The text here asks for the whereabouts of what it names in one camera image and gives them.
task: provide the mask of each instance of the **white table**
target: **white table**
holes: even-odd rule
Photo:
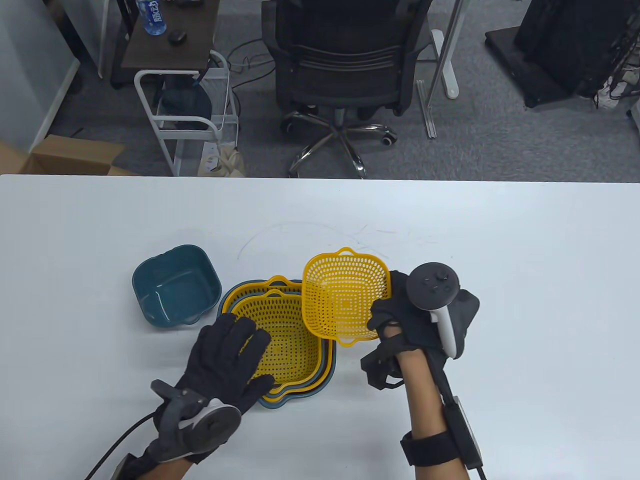
[[[0,177],[0,476],[82,479],[180,376],[199,326],[159,332],[131,274],[184,243],[223,288],[351,246],[410,271],[450,264],[481,308],[447,365],[490,480],[637,478],[640,186],[357,180]],[[256,406],[190,479],[413,478],[402,389],[339,349],[331,383]],[[97,477],[152,426],[131,435]]]

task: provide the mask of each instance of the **computer mouse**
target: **computer mouse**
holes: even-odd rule
[[[187,39],[187,33],[184,30],[173,30],[169,34],[169,43],[174,47],[178,45],[182,45],[184,41]]]

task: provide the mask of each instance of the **basket handle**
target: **basket handle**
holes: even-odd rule
[[[351,342],[347,342],[346,340],[343,342],[342,339],[335,339],[335,341],[345,348],[351,348],[358,343],[358,339],[354,339]]]
[[[264,285],[266,287],[272,287],[274,285],[277,285],[279,287],[287,287],[290,284],[291,284],[291,282],[288,279],[286,279],[286,277],[284,277],[282,275],[272,276],[269,280],[264,282]]]
[[[267,293],[265,293],[264,295],[262,295],[263,298],[272,298],[272,297],[284,297],[284,293],[282,293],[280,290],[278,289],[272,289],[269,290]]]
[[[335,254],[339,255],[339,256],[342,256],[342,255],[357,255],[357,253],[354,252],[354,250],[349,248],[348,246],[342,247],[340,250],[335,252]]]

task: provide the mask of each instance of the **stacked baskets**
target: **stacked baskets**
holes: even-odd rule
[[[350,347],[375,339],[367,329],[371,303],[390,293],[381,260],[343,248],[314,257],[302,281],[274,276],[236,285],[220,301],[218,315],[249,317],[271,334],[256,376],[274,376],[275,386],[260,399],[274,409],[315,395],[329,383],[337,343]]]

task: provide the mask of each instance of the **wrist strap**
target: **wrist strap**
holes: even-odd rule
[[[432,467],[460,457],[449,431],[414,440],[411,432],[400,441],[409,465]]]
[[[158,465],[159,463],[152,459],[146,450],[140,458],[128,453],[122,462],[120,462],[111,480],[136,480],[138,477],[149,473]]]

